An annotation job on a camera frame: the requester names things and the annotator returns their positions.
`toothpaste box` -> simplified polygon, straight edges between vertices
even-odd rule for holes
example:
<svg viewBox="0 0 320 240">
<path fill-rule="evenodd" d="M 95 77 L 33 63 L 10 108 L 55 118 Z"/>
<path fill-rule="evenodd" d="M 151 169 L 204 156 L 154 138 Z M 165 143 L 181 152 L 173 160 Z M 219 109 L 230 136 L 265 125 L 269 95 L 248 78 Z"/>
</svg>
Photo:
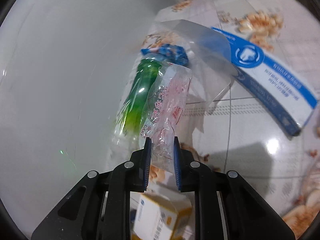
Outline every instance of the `toothpaste box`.
<svg viewBox="0 0 320 240">
<path fill-rule="evenodd" d="M 217 28 L 230 43 L 235 78 L 253 93 L 290 135 L 297 136 L 317 105 L 316 93 L 284 62 L 257 45 Z"/>
<path fill-rule="evenodd" d="M 167 188 L 141 194 L 133 231 L 141 240 L 180 240 L 192 212 L 185 195 Z"/>
</svg>

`blue logo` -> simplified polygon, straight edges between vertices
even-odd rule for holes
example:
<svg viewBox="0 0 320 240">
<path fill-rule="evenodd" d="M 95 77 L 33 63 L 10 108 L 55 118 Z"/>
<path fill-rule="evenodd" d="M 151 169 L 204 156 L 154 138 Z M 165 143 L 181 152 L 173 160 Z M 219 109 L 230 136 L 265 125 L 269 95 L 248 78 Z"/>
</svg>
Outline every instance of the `blue logo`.
<svg viewBox="0 0 320 240">
<path fill-rule="evenodd" d="M 259 47 L 253 44 L 247 44 L 237 48 L 234 57 L 237 66 L 253 68 L 263 62 L 264 54 Z"/>
</svg>

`pink plastic wrapper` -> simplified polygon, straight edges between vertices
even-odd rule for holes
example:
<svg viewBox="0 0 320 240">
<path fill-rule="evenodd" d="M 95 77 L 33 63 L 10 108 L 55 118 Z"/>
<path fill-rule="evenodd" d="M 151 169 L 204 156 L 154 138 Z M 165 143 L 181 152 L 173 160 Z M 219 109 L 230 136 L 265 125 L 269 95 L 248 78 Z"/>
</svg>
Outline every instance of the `pink plastic wrapper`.
<svg viewBox="0 0 320 240">
<path fill-rule="evenodd" d="M 174 172 L 174 130 L 184 109 L 191 82 L 191 70 L 168 63 L 159 70 L 143 108 L 139 146 L 152 139 L 151 164 Z"/>
</svg>

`silver screw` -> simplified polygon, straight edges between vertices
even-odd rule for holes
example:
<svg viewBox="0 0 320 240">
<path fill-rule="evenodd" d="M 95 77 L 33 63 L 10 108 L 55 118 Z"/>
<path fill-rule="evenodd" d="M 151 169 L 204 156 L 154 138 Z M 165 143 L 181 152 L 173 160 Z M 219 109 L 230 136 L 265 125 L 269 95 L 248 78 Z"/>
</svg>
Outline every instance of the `silver screw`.
<svg viewBox="0 0 320 240">
<path fill-rule="evenodd" d="M 236 173 L 235 171 L 229 171 L 228 176 L 230 178 L 236 178 L 236 177 L 238 177 L 238 173 Z"/>
<path fill-rule="evenodd" d="M 133 163 L 133 162 L 126 162 L 126 163 L 124 164 L 124 166 L 125 166 L 126 168 L 132 168 L 132 167 L 134 166 L 134 163 Z"/>
<path fill-rule="evenodd" d="M 89 171 L 88 172 L 88 177 L 90 179 L 94 178 L 95 176 L 97 176 L 97 172 L 96 171 Z"/>
<path fill-rule="evenodd" d="M 200 163 L 199 162 L 192 162 L 192 163 L 190 163 L 190 166 L 192 168 L 199 168 L 200 167 Z"/>
</svg>

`blue candy wrapper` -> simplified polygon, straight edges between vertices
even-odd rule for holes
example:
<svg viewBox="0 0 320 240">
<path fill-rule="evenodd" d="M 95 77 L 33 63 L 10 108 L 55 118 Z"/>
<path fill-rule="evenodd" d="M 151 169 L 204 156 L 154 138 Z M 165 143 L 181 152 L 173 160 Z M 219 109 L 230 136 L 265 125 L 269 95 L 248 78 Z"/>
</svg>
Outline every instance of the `blue candy wrapper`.
<svg viewBox="0 0 320 240">
<path fill-rule="evenodd" d="M 175 63 L 177 65 L 186 66 L 189 63 L 188 56 L 183 47 L 171 44 L 164 44 L 160 47 L 141 49 L 143 55 L 149 53 L 157 53 L 164 57 L 165 61 Z"/>
</svg>

